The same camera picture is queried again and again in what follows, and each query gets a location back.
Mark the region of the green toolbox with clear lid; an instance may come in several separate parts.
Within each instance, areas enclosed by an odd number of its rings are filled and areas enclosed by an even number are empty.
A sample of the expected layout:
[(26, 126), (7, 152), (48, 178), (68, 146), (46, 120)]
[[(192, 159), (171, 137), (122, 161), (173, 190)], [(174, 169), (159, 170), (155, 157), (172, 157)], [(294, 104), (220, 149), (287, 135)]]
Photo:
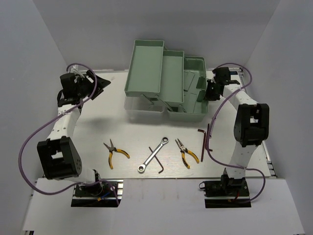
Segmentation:
[(132, 115), (201, 122), (208, 114), (205, 59), (169, 50), (163, 40), (134, 41), (124, 108)]

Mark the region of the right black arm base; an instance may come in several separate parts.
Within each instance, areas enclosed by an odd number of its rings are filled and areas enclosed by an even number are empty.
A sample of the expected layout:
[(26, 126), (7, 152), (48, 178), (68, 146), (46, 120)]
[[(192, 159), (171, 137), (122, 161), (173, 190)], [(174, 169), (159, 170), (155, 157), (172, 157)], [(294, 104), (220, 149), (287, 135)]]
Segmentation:
[(206, 209), (251, 208), (247, 183), (242, 186), (223, 188), (219, 181), (202, 181), (199, 189), (204, 191)]

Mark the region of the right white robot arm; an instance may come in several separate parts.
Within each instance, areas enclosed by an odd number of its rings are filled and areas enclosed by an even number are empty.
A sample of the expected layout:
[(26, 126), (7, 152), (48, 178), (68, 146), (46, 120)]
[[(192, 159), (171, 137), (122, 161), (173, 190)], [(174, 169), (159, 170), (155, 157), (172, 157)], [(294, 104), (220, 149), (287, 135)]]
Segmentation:
[(258, 103), (245, 92), (245, 86), (237, 80), (231, 79), (231, 72), (227, 64), (213, 69), (213, 78), (208, 80), (204, 99), (208, 101), (224, 101), (213, 115), (208, 129), (209, 139), (223, 105), (229, 102), (237, 111), (234, 123), (235, 148), (228, 164), (220, 163), (225, 167), (224, 174), (227, 179), (221, 182), (221, 190), (226, 195), (233, 195), (239, 188), (237, 180), (246, 176), (250, 159), (261, 143), (269, 135), (269, 106)]

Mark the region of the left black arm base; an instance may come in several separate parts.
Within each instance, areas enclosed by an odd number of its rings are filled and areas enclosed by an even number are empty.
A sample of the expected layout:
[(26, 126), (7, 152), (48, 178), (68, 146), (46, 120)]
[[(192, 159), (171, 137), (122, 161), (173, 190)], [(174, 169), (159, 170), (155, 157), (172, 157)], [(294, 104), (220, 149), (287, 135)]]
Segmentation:
[(117, 208), (122, 199), (123, 180), (109, 180), (95, 186), (75, 186), (71, 200), (74, 208)]

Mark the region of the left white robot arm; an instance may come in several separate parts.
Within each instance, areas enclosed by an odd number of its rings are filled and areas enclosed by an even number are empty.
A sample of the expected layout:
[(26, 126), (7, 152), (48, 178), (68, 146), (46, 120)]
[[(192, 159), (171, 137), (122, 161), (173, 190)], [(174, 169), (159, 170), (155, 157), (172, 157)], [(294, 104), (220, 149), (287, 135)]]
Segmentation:
[(92, 195), (103, 191), (103, 183), (98, 180), (96, 171), (84, 167), (80, 155), (72, 141), (76, 122), (81, 115), (84, 98), (97, 98), (111, 82), (94, 76), (90, 70), (85, 74), (76, 72), (60, 76), (62, 91), (57, 98), (58, 119), (45, 141), (37, 144), (37, 151), (44, 175), (50, 180), (70, 180), (87, 183)]

